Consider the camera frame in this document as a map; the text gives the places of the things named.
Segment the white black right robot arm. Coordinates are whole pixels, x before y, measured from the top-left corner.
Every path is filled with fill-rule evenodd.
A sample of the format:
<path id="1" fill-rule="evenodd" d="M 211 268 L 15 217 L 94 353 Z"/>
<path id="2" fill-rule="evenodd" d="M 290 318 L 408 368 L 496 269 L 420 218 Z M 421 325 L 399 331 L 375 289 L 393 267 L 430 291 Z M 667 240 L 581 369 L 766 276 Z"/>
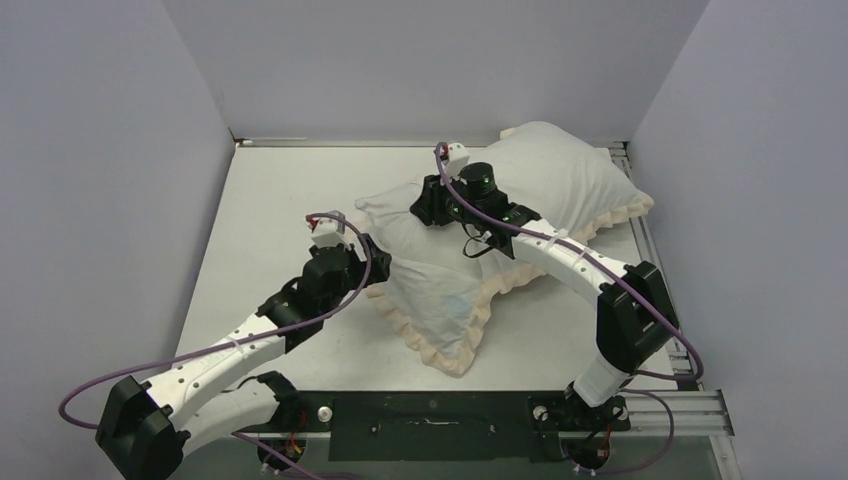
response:
<path id="1" fill-rule="evenodd" d="M 564 403 L 567 419 L 579 428 L 599 421 L 604 403 L 679 330 L 655 265 L 626 264 L 588 250 L 536 211 L 510 201 L 488 163 L 471 163 L 451 179 L 426 176 L 410 211 L 426 226 L 473 228 L 486 252 L 498 251 L 540 269 L 595 307 L 598 354 L 572 382 Z"/>

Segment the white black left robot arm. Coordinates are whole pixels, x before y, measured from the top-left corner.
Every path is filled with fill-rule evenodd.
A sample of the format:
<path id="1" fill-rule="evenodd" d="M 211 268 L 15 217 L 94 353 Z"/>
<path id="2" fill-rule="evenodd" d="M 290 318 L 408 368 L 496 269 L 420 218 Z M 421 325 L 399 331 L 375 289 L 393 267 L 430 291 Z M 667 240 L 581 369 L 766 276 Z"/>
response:
<path id="1" fill-rule="evenodd" d="M 340 242 L 312 246 L 300 276 L 270 296 L 230 335 L 203 354 L 143 381 L 112 386 L 95 441 L 126 479 L 166 479 L 201 446 L 254 425 L 274 430 L 296 421 L 300 394 L 282 374 L 236 382 L 319 333 L 343 301 L 390 277 L 392 256 L 370 235 L 364 252 Z"/>

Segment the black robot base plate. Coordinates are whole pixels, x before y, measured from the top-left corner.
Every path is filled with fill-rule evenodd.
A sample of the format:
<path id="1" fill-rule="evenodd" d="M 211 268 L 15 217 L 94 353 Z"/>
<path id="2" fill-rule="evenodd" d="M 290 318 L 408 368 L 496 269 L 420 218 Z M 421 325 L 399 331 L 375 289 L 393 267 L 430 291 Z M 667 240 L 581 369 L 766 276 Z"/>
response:
<path id="1" fill-rule="evenodd" d="M 626 402 L 596 408 L 554 391 L 302 391 L 282 416 L 250 432 L 324 437 L 332 461 L 559 462 L 561 446 L 586 448 L 626 432 Z"/>

